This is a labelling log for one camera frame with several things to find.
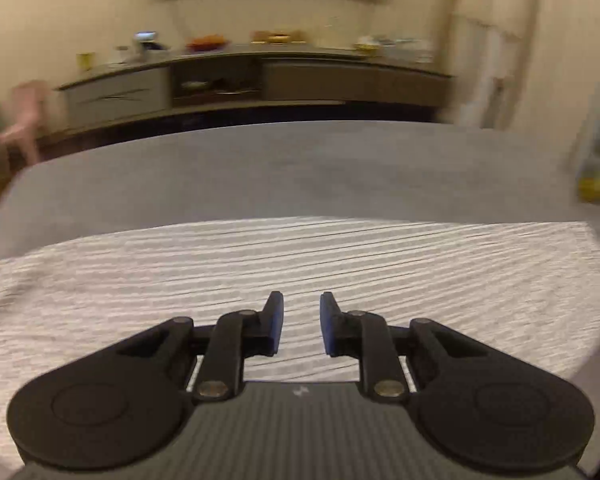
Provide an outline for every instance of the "white fabric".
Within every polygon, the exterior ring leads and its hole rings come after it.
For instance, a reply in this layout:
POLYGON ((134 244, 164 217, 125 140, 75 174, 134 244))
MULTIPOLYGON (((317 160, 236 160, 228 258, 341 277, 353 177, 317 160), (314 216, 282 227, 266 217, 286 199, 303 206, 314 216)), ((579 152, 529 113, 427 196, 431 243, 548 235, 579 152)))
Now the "white fabric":
POLYGON ((318 298, 392 324, 430 317, 568 377, 600 341, 600 245, 583 223, 439 224, 333 218, 211 221, 98 235, 0 260, 0 459, 26 381, 158 324, 260 309, 285 295, 275 358, 248 379, 353 380, 324 354, 318 298))

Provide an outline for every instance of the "pink chair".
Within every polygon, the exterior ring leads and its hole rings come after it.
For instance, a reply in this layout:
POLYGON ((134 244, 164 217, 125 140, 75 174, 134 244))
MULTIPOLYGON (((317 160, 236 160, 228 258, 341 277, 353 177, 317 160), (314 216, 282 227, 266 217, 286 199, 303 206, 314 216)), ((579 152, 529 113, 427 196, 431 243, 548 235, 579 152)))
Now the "pink chair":
POLYGON ((28 166, 42 159, 36 144, 36 133, 45 126, 45 98, 48 87, 43 81, 29 81, 11 91, 14 124, 0 133, 0 168, 11 173, 9 146, 15 144, 24 155, 28 166))

